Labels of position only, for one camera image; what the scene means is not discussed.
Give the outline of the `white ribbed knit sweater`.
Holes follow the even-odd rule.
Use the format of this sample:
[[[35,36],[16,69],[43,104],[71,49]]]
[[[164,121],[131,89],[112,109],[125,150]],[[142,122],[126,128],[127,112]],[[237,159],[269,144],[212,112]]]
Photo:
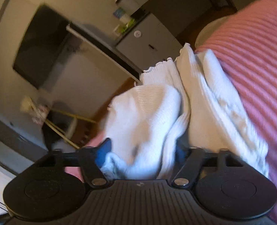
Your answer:
[[[268,145],[212,50],[196,54],[185,44],[176,59],[145,70],[140,82],[108,108],[104,136],[112,148],[101,166],[108,179],[171,177],[183,135],[196,147],[228,149],[268,175]]]

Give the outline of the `round two-tier side table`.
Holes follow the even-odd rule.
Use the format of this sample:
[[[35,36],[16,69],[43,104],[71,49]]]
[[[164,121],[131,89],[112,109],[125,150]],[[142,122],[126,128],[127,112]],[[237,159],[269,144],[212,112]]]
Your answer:
[[[52,151],[58,141],[80,149],[97,129],[97,121],[58,109],[48,112],[41,128],[48,151]]]

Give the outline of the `wrapped flower bouquet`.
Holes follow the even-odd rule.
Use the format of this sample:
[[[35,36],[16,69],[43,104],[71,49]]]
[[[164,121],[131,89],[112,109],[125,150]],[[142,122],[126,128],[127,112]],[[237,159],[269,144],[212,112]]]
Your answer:
[[[20,103],[20,111],[30,115],[34,123],[42,126],[50,109],[46,105],[36,104],[32,98],[25,96]]]

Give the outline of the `tall white standing panel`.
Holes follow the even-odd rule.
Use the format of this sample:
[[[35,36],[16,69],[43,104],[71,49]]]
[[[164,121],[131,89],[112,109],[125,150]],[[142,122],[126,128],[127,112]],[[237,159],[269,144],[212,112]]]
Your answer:
[[[142,73],[142,70],[118,51],[113,41],[96,27],[91,25],[85,26],[81,23],[72,21],[67,25],[66,30],[98,50],[101,54],[124,70],[137,83],[140,83],[139,76]]]

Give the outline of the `grey bedside cabinet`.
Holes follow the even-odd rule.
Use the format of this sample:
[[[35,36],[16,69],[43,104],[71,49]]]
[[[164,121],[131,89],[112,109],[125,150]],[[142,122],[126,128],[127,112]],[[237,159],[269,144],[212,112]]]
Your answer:
[[[153,14],[149,14],[116,48],[139,69],[147,70],[160,61],[175,59],[182,45]]]

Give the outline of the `grey dressing table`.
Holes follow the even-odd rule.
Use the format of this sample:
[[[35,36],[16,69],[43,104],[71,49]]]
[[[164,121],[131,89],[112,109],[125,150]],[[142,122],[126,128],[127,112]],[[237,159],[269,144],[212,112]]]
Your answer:
[[[207,24],[237,11],[232,0],[117,0],[116,4],[137,20],[152,13],[181,44],[194,44]]]

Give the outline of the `wall mounted black television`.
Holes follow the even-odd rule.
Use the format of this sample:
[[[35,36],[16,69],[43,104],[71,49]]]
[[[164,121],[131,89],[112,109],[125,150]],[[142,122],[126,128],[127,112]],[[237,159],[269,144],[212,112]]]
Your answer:
[[[47,80],[69,37],[68,24],[65,17],[42,4],[27,27],[13,69],[36,89]]]

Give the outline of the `pink corduroy bedspread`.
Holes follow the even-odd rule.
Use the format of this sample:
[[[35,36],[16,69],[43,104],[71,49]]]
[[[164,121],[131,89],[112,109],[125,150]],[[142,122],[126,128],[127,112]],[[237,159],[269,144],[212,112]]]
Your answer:
[[[257,0],[219,27],[194,53],[213,51],[236,88],[257,134],[266,141],[268,177],[277,187],[277,0]],[[177,141],[175,171],[192,146]],[[277,222],[277,203],[272,212]]]

